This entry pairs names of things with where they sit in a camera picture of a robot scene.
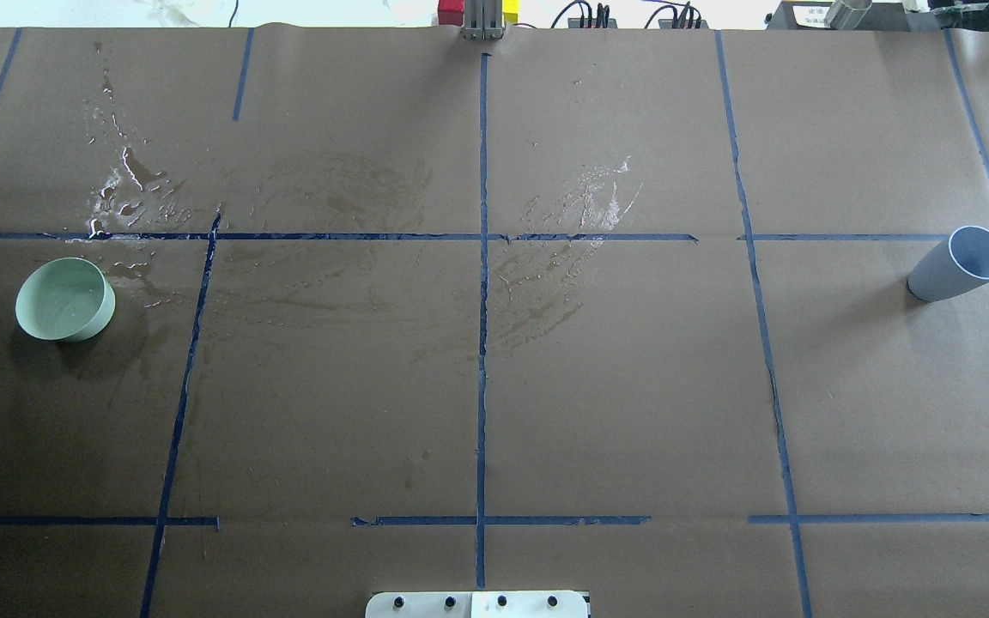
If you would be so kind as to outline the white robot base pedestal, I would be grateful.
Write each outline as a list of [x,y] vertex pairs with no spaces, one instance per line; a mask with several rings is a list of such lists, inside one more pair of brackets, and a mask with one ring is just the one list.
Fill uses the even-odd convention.
[[540,591],[397,591],[368,599],[366,617],[590,617],[587,593]]

